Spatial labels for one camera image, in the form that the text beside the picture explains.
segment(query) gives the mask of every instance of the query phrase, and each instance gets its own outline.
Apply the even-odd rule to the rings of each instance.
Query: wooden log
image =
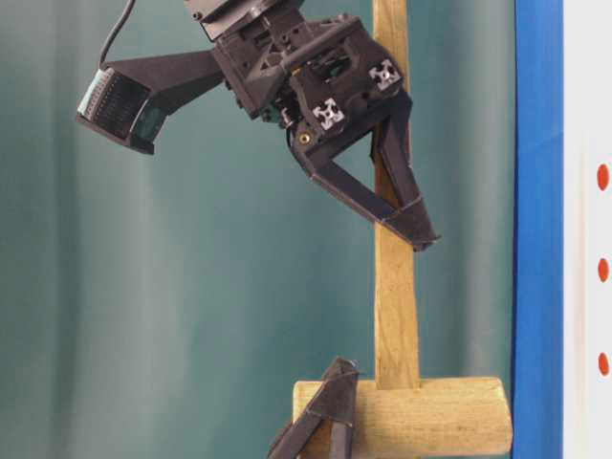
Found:
[[[301,413],[319,386],[295,385],[294,413]],[[328,423],[300,457],[328,457],[330,433]],[[359,383],[354,459],[501,454],[512,439],[510,410],[497,378],[422,380],[419,389],[398,390],[378,390],[373,381]]]

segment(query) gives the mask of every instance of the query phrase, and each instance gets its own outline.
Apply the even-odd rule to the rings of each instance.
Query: wooden post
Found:
[[[409,89],[406,0],[373,0],[374,35],[396,58]],[[397,199],[376,155],[376,192]],[[513,427],[502,382],[497,378],[422,380],[414,289],[413,250],[393,232],[376,226],[374,381],[360,381],[354,459],[394,459],[419,455],[503,454]],[[294,419],[320,387],[298,382]],[[302,459],[327,457],[330,424],[313,436]]]
[[[405,0],[374,0],[374,38],[395,57],[409,91],[408,17]],[[380,155],[376,192],[397,206],[397,198]],[[406,389],[420,385],[419,325],[414,291],[412,247],[382,225],[375,227],[376,386]]]

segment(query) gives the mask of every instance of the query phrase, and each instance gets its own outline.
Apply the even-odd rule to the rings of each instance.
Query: green backdrop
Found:
[[[175,3],[139,2],[109,57],[207,47]],[[418,255],[423,374],[509,390],[514,2],[408,6],[415,169],[444,235]],[[264,457],[295,380],[336,355],[372,377],[373,231],[223,88],[153,158],[73,123],[122,7],[1,7],[0,457]],[[303,10],[372,22],[366,0]]]

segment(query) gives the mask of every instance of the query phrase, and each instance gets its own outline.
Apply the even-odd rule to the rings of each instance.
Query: red circle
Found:
[[[608,170],[608,166],[605,164],[600,165],[600,168],[597,169],[597,185],[600,186],[600,190],[604,191],[608,188],[610,184],[610,171]]]
[[[608,261],[605,258],[602,258],[600,260],[598,272],[600,273],[601,282],[605,282],[606,280],[608,280],[608,276],[610,275],[610,266],[608,265]]]
[[[600,354],[600,371],[604,376],[608,376],[610,373],[610,363],[608,362],[608,356],[604,353]]]

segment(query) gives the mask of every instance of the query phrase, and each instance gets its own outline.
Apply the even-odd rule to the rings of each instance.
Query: blue stripe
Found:
[[[516,0],[515,459],[562,456],[562,13]]]

